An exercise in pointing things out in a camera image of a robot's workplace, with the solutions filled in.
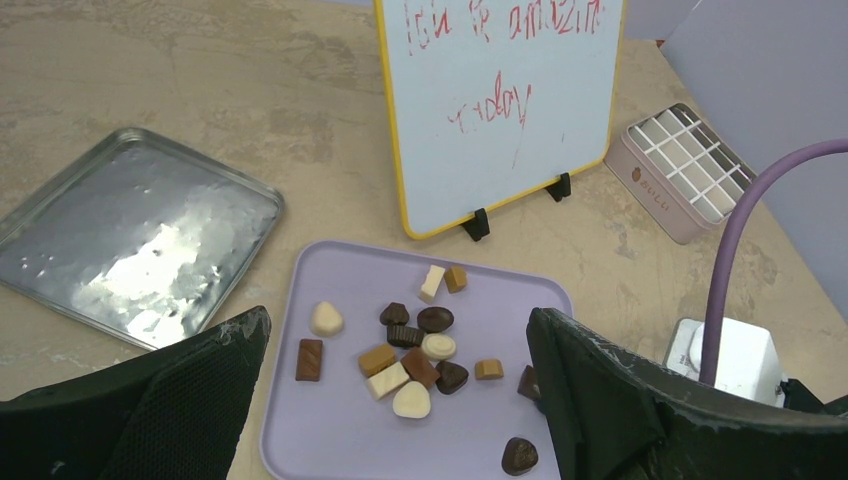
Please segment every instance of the white grid divider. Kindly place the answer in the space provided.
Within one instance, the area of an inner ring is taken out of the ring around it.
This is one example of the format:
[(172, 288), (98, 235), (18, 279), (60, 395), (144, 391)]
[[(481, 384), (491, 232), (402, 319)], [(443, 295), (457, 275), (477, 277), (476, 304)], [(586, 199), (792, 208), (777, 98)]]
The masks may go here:
[[(652, 120), (654, 123), (656, 123), (658, 127), (660, 127), (660, 129), (663, 131), (663, 133), (665, 133), (666, 135), (669, 135), (669, 136), (671, 135), (671, 132), (669, 132), (669, 131), (665, 128), (665, 126), (664, 126), (662, 123), (660, 123), (660, 122), (659, 122), (659, 120), (657, 120), (657, 117), (651, 117), (651, 120)], [(689, 132), (689, 133), (691, 134), (691, 130), (688, 130), (688, 129), (686, 129), (686, 128), (684, 128), (684, 129), (683, 129), (683, 131)], [(672, 140), (674, 143), (676, 143), (676, 144), (677, 144), (677, 146), (680, 148), (680, 150), (682, 150), (682, 151), (684, 151), (684, 152), (686, 152), (686, 153), (689, 153), (689, 151), (688, 151), (688, 150), (686, 150), (686, 149), (683, 147), (683, 145), (682, 145), (682, 144), (681, 144), (681, 143), (677, 140), (677, 137), (672, 137), (672, 138), (671, 138), (671, 140)], [(666, 157), (666, 156), (665, 156), (665, 153), (663, 153), (663, 157), (666, 159), (666, 161), (668, 161), (668, 157)], [(713, 179), (713, 176), (712, 176), (712, 175), (710, 175), (710, 173), (709, 173), (709, 172), (708, 172), (708, 171), (707, 171), (707, 170), (706, 170), (706, 169), (705, 169), (705, 168), (704, 168), (704, 167), (703, 167), (700, 163), (698, 163), (698, 162), (694, 161), (694, 159), (689, 160), (688, 162), (686, 162), (686, 165), (695, 165), (695, 166), (696, 166), (696, 167), (697, 167), (697, 168), (701, 171), (701, 173), (702, 173), (702, 174), (703, 174), (706, 178), (710, 179), (710, 180), (711, 180), (711, 182), (712, 182), (712, 183), (711, 183), (710, 185), (708, 185), (708, 186), (707, 186), (704, 190), (702, 190), (702, 189), (700, 189), (700, 188), (697, 188), (697, 187), (695, 187), (695, 184), (694, 184), (694, 183), (692, 183), (692, 180), (691, 180), (691, 179), (690, 179), (690, 178), (689, 178), (686, 174), (684, 174), (684, 173), (683, 173), (683, 171), (682, 171), (683, 167), (681, 167), (681, 171), (679, 172), (680, 177), (681, 177), (681, 178), (683, 178), (684, 180), (686, 180), (686, 182), (687, 182), (689, 185), (691, 185), (691, 186), (692, 186), (692, 188), (695, 190), (695, 197), (690, 198), (690, 199), (689, 199), (689, 203), (690, 203), (690, 204), (692, 204), (695, 208), (698, 208), (698, 206), (697, 206), (697, 205), (695, 205), (695, 202), (697, 201), (696, 199), (701, 199), (701, 198), (703, 198), (703, 199), (704, 199), (704, 202), (706, 202), (706, 203), (707, 203), (707, 205), (709, 205), (709, 206), (710, 206), (710, 208), (713, 210), (713, 212), (715, 212), (715, 214), (717, 214), (717, 215), (718, 215), (718, 218), (723, 218), (723, 217), (724, 217), (724, 214), (721, 212), (721, 210), (720, 210), (718, 207), (716, 207), (716, 206), (715, 206), (715, 204), (712, 202), (712, 200), (710, 200), (709, 198), (707, 198), (706, 196), (704, 196), (704, 195), (703, 195), (704, 193), (706, 193), (707, 191), (709, 191), (709, 190), (710, 190), (710, 189), (712, 189), (713, 187), (718, 186), (718, 183), (717, 183), (717, 182)], [(724, 194), (727, 196), (727, 198), (728, 198), (731, 202), (733, 202), (733, 206), (736, 206), (736, 202), (733, 200), (733, 198), (732, 198), (730, 195), (728, 195), (728, 194), (727, 194), (727, 192), (724, 192)]]
[[(672, 134), (668, 130), (668, 128), (666, 128), (666, 126), (663, 125), (658, 120), (658, 117), (662, 113), (665, 113), (666, 111), (671, 114), (671, 116), (674, 118), (674, 121), (676, 122), (677, 126), (680, 127), (680, 129), (677, 132), (675, 132), (674, 134)], [(659, 129), (663, 132), (665, 138), (663, 138), (662, 140), (654, 141), (654, 139), (651, 139), (647, 135), (647, 133), (645, 133), (645, 131), (643, 131), (642, 128), (641, 128), (642, 126), (644, 126), (644, 123), (642, 125), (636, 125), (632, 128), (632, 130), (636, 130), (637, 132), (639, 132), (639, 135), (647, 141), (648, 145), (650, 145), (649, 148), (643, 149), (643, 153), (645, 153), (647, 155), (649, 153), (656, 151), (660, 154), (660, 156), (663, 158), (665, 163), (671, 168), (671, 172), (666, 174), (665, 177), (669, 180), (671, 180), (673, 177), (679, 177), (684, 182), (686, 182), (688, 187), (693, 192), (695, 192), (694, 196), (688, 196), (687, 195), (687, 197), (691, 197), (691, 198), (687, 198), (687, 200), (696, 209), (701, 211), (701, 213), (703, 215), (709, 215), (710, 213), (713, 213), (713, 214), (717, 215), (718, 218), (723, 218), (725, 216), (725, 213), (723, 213), (716, 206), (716, 204), (713, 202), (713, 200), (711, 200), (709, 197), (707, 197), (707, 194), (712, 192), (713, 190), (717, 189), (718, 191), (721, 192), (721, 195), (724, 198), (724, 200), (726, 200), (727, 202), (729, 202), (731, 204), (731, 210), (732, 210), (732, 207), (736, 206), (736, 199), (734, 198), (733, 195), (730, 194), (730, 192), (727, 191), (727, 189), (725, 188), (724, 185), (721, 185), (721, 183), (724, 182), (725, 180), (730, 179), (730, 181), (733, 182), (733, 186), (736, 186), (737, 189), (739, 190), (739, 192), (744, 192), (745, 189), (742, 187), (742, 185), (739, 184), (739, 182), (733, 177), (733, 175), (736, 174), (737, 172), (739, 172), (739, 174), (741, 174), (742, 177), (744, 177), (745, 180), (747, 180), (749, 183), (751, 181), (750, 176), (745, 172), (745, 170), (742, 168), (742, 165), (740, 163), (731, 160), (731, 157), (729, 157), (727, 154), (725, 154), (725, 152), (722, 151), (722, 149), (721, 149), (722, 143), (720, 141), (713, 141), (712, 138), (710, 137), (710, 135), (707, 135), (707, 134), (704, 133), (703, 129), (700, 128), (702, 125), (704, 125), (702, 120), (697, 119), (697, 118), (693, 119), (692, 117), (689, 116), (689, 114), (686, 111), (684, 111), (682, 109), (672, 107), (672, 108), (669, 108), (666, 111), (660, 112), (659, 115), (651, 117), (648, 120), (649, 122), (652, 122), (656, 127), (659, 127)], [(683, 122), (684, 119), (688, 122), (688, 125), (684, 124), (684, 122)], [(709, 139), (710, 145), (706, 145), (705, 142), (701, 141), (701, 137), (695, 136), (695, 134), (694, 134), (695, 132), (699, 133), (703, 138)], [(683, 146), (683, 144), (680, 142), (679, 138), (681, 138), (682, 136), (687, 135), (687, 134), (691, 136), (691, 138), (694, 142), (697, 142), (699, 145), (704, 147), (704, 150), (702, 152), (699, 152), (698, 154), (693, 156), (689, 152), (689, 150), (687, 150)], [(663, 149), (661, 148), (664, 145), (669, 144), (669, 143), (676, 144), (677, 148), (680, 151), (688, 154), (688, 156), (690, 158), (686, 162), (684, 162), (680, 165), (675, 164), (668, 157), (666, 152), (663, 151)], [(724, 159), (727, 160), (727, 162), (725, 162), (725, 163), (727, 163), (730, 168), (727, 168), (727, 167), (723, 166), (721, 163), (719, 163), (715, 158), (716, 154), (720, 154), (722, 157), (724, 157)], [(715, 169), (717, 171), (721, 171), (721, 172), (723, 172), (722, 175), (719, 178), (714, 178), (714, 176), (711, 175), (707, 171), (707, 169), (704, 167), (703, 162), (710, 162), (709, 165), (711, 165), (711, 170)], [(687, 167), (691, 167), (693, 165), (695, 166), (694, 168), (697, 168), (700, 171), (701, 175), (703, 175), (705, 179), (709, 179), (709, 181), (710, 181), (709, 185), (707, 185), (704, 188), (698, 188), (698, 187), (695, 186), (693, 179), (690, 179), (684, 173), (684, 170), (687, 169)], [(703, 209), (707, 208), (707, 207), (709, 208), (709, 210), (711, 210), (711, 212), (703, 211)]]
[[(681, 116), (681, 115), (682, 115), (682, 116), (684, 116), (684, 117), (686, 117), (686, 120), (688, 120), (688, 121), (689, 121), (690, 123), (692, 123), (692, 124), (697, 123), (698, 125), (701, 125), (701, 124), (703, 123), (700, 119), (695, 119), (695, 120), (693, 120), (693, 119), (692, 119), (692, 117), (690, 117), (690, 116), (689, 116), (689, 114), (688, 114), (688, 113), (686, 113), (686, 111), (685, 111), (685, 110), (681, 110), (681, 109), (678, 109), (678, 108), (670, 108), (670, 109), (669, 109), (669, 111), (672, 113), (672, 116), (674, 117), (674, 119), (675, 119), (675, 120), (677, 120), (677, 123), (678, 123), (678, 124), (680, 124), (680, 126), (682, 126), (682, 127), (683, 127), (684, 125), (683, 125), (683, 122), (681, 122), (681, 121), (680, 121), (680, 116)], [(708, 139), (709, 139), (709, 137), (708, 137), (706, 134), (704, 134), (704, 132), (703, 132), (703, 131), (701, 131), (701, 134), (702, 134), (702, 135), (704, 135), (704, 137), (705, 137), (705, 138), (708, 138)], [(715, 142), (715, 143), (714, 143), (714, 145), (720, 145), (720, 144), (721, 144), (721, 142)], [(727, 159), (728, 163), (734, 163), (732, 160), (730, 160), (730, 157), (728, 157), (728, 156), (727, 156), (724, 152), (722, 152), (722, 151), (721, 151), (721, 149), (718, 149), (718, 153), (719, 153), (719, 154), (721, 154), (721, 156), (722, 156), (722, 157), (724, 157), (725, 159)], [(718, 166), (718, 168), (720, 168), (720, 169), (722, 169), (722, 170), (724, 170), (724, 169), (725, 169), (724, 167), (722, 167), (722, 166), (721, 166), (721, 164), (719, 164), (719, 163), (715, 160), (715, 158), (711, 158), (711, 160), (713, 160), (713, 162), (716, 164), (716, 166)], [(748, 174), (747, 174), (747, 173), (745, 172), (745, 170), (742, 168), (742, 165), (741, 165), (741, 164), (739, 164), (739, 163), (734, 164), (734, 166), (733, 166), (733, 168), (732, 168), (732, 169), (733, 169), (733, 170), (735, 170), (735, 171), (738, 171), (738, 172), (739, 172), (739, 173), (740, 173), (743, 177), (745, 177), (745, 180), (747, 180), (747, 181), (748, 181), (748, 183), (750, 183), (750, 182), (752, 182), (752, 181), (753, 181), (753, 179), (752, 179), (750, 176), (748, 176)], [(734, 180), (734, 182), (733, 182), (733, 183), (734, 183), (734, 184), (736, 184), (736, 186), (737, 186), (737, 187), (739, 187), (739, 190), (740, 190), (740, 191), (742, 191), (742, 192), (744, 192), (744, 191), (745, 191), (745, 189), (744, 189), (744, 188), (742, 188), (742, 186), (741, 186), (741, 185), (739, 185), (739, 184), (738, 184), (735, 180)]]
[[(659, 153), (659, 154), (663, 157), (663, 159), (664, 159), (664, 160), (668, 163), (668, 165), (669, 165), (672, 169), (676, 169), (676, 168), (677, 168), (677, 166), (674, 164), (674, 162), (672, 162), (672, 161), (671, 161), (671, 159), (670, 159), (670, 158), (668, 158), (668, 156), (665, 154), (665, 152), (664, 152), (661, 148), (657, 148), (657, 147), (659, 147), (660, 145), (664, 145), (665, 143), (675, 142), (675, 143), (677, 143), (677, 146), (678, 146), (678, 147), (679, 147), (682, 151), (687, 152), (687, 150), (686, 150), (685, 148), (683, 148), (683, 145), (681, 145), (681, 144), (680, 144), (680, 142), (678, 142), (678, 141), (677, 141), (677, 138), (676, 138), (675, 136), (672, 136), (672, 135), (671, 135), (671, 133), (669, 133), (669, 131), (668, 131), (668, 130), (666, 130), (666, 128), (665, 128), (665, 127), (664, 127), (664, 126), (663, 126), (663, 125), (662, 125), (662, 124), (661, 124), (661, 123), (660, 123), (660, 122), (656, 119), (656, 117), (651, 117), (651, 121), (653, 121), (654, 123), (656, 123), (656, 125), (658, 125), (658, 126), (662, 129), (663, 133), (664, 133), (665, 135), (668, 135), (670, 138), (665, 138), (665, 139), (663, 139), (663, 141), (662, 141), (662, 142), (654, 143), (654, 141), (653, 141), (653, 140), (651, 140), (651, 139), (648, 137), (648, 135), (646, 135), (646, 134), (645, 134), (645, 132), (643, 132), (643, 131), (642, 131), (642, 129), (641, 129), (639, 126), (635, 126), (634, 128), (635, 128), (635, 129), (636, 129), (636, 130), (637, 130), (637, 131), (638, 131), (638, 132), (639, 132), (639, 133), (640, 133), (643, 137), (645, 137), (645, 139), (646, 139), (646, 140), (648, 140), (648, 142), (652, 145), (652, 146), (651, 146), (651, 148), (649, 148), (648, 150), (646, 150), (646, 152), (653, 152), (653, 151), (657, 151), (657, 152), (658, 152), (658, 153)], [(682, 134), (682, 133), (684, 133), (684, 132), (688, 132), (688, 131), (689, 131), (689, 130), (687, 130), (686, 128), (683, 128), (682, 130), (680, 130), (679, 132), (677, 132), (677, 134), (679, 135), (679, 134)], [(706, 177), (707, 177), (707, 178), (712, 178), (712, 177), (710, 176), (710, 174), (709, 174), (709, 173), (707, 173), (707, 171), (706, 171), (706, 170), (704, 170), (704, 168), (703, 168), (703, 167), (701, 167), (700, 165), (698, 165), (698, 168), (700, 168), (700, 169), (701, 169), (702, 173), (703, 173), (704, 175), (706, 175)], [(674, 175), (675, 175), (675, 173), (674, 173), (674, 172), (672, 172), (671, 174), (669, 174), (668, 176), (666, 176), (666, 178), (671, 179), (671, 177), (673, 177)], [(681, 179), (683, 179), (683, 181), (684, 181), (684, 182), (686, 182), (686, 183), (689, 185), (689, 188), (691, 188), (691, 189), (692, 189), (692, 191), (694, 191), (694, 192), (695, 192), (696, 196), (697, 196), (699, 193), (701, 193), (701, 190), (700, 190), (699, 188), (697, 188), (697, 187), (695, 186), (695, 184), (693, 184), (693, 183), (692, 183), (692, 181), (689, 179), (689, 177), (687, 177), (686, 175), (684, 175), (684, 174), (683, 174), (682, 172), (680, 172), (679, 170), (677, 171), (677, 175), (678, 175)], [(711, 201), (710, 201), (710, 199), (709, 199), (709, 198), (707, 198), (707, 197), (698, 197), (698, 198), (703, 198), (703, 199), (704, 199), (704, 201), (707, 203), (707, 205), (709, 205), (709, 207), (713, 210), (713, 212), (714, 212), (716, 215), (718, 215), (718, 217), (719, 217), (719, 218), (722, 218), (722, 217), (724, 216), (724, 214), (722, 214), (722, 213), (721, 213), (721, 210), (719, 210), (719, 209), (718, 209), (718, 207), (716, 207), (716, 206), (713, 204), (713, 202), (711, 202)], [(690, 204), (692, 204), (692, 205), (694, 206), (695, 197), (687, 198), (686, 200), (687, 200)], [(703, 214), (703, 215), (708, 215), (708, 214), (707, 214), (707, 212), (701, 212), (701, 214)]]

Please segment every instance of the red writing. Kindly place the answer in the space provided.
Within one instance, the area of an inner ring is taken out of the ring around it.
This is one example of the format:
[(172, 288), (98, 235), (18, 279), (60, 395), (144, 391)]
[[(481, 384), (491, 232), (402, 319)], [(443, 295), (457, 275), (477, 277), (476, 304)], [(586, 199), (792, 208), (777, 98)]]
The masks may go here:
[(527, 103), (532, 92), (533, 86), (530, 84), (524, 90), (519, 90), (516, 85), (504, 89), (503, 74), (498, 70), (492, 95), (470, 104), (462, 104), (456, 114), (448, 116), (448, 121), (456, 124), (460, 132), (467, 133), (470, 129), (476, 130), (479, 124), (491, 123), (498, 118), (508, 120), (512, 117), (518, 120), (524, 130)]
[(451, 32), (448, 24), (448, 9), (447, 7), (437, 9), (436, 0), (430, 0), (426, 11), (425, 6), (418, 7), (418, 10), (411, 10), (410, 0), (404, 0), (403, 8), (406, 14), (406, 40), (409, 43), (410, 56), (416, 48), (426, 50), (433, 40)]
[(605, 10), (601, 0), (533, 0), (509, 11), (509, 38), (530, 40), (542, 31), (594, 34)]
[(468, 13), (471, 14), (474, 35), (483, 36), (489, 43), (489, 34), (486, 33), (486, 22), (489, 21), (489, 9), (483, 6), (483, 0), (469, 0)]

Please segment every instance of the purple plastic tray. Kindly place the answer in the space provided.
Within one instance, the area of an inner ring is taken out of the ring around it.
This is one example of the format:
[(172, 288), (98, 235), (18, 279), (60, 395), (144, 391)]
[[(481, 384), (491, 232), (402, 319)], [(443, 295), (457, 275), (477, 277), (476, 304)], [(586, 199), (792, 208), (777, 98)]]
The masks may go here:
[[(393, 394), (379, 402), (371, 397), (357, 357), (386, 342), (378, 317), (389, 302), (406, 304), (416, 324), (427, 306), (417, 293), (431, 264), (468, 272), (465, 290), (451, 295), (442, 285), (434, 304), (454, 312), (445, 332), (457, 343), (452, 361), (471, 378), (450, 396), (433, 387), (427, 418), (402, 419), (392, 412)], [(322, 300), (339, 309), (345, 327), (324, 339), (321, 381), (296, 382), (298, 342), (315, 338), (309, 319)], [(530, 364), (525, 328), (533, 307), (573, 315), (565, 290), (545, 278), (337, 241), (306, 247), (295, 266), (262, 425), (265, 467), (284, 480), (506, 479), (501, 456), (517, 436), (539, 450), (539, 464), (522, 478), (559, 478), (545, 417), (516, 393)], [(490, 357), (501, 360), (505, 377), (478, 382), (474, 364)]]

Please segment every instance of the rectangular chocolate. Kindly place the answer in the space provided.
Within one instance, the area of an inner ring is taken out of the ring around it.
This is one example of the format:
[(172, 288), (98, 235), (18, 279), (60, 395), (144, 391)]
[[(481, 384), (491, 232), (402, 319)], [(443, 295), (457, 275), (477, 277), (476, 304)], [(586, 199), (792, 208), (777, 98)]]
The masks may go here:
[(294, 379), (298, 382), (317, 382), (321, 379), (321, 357), (324, 342), (304, 338), (297, 350), (297, 369)]
[(395, 362), (389, 368), (366, 380), (365, 384), (374, 399), (379, 400), (408, 381), (409, 375), (403, 369), (403, 365)]
[(432, 387), (441, 376), (439, 371), (433, 368), (430, 359), (427, 358), (424, 351), (419, 347), (413, 348), (409, 353), (404, 355), (400, 363), (413, 380), (420, 382), (426, 388)]
[(359, 356), (359, 369), (366, 377), (371, 377), (396, 361), (394, 349), (388, 343), (384, 343)]

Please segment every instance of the whiteboard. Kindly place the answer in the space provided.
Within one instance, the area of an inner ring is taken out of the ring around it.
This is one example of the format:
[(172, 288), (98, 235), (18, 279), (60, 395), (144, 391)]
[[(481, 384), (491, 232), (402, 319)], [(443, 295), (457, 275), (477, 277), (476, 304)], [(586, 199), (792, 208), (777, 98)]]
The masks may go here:
[(609, 146), (624, 0), (376, 0), (404, 228), (426, 238)]

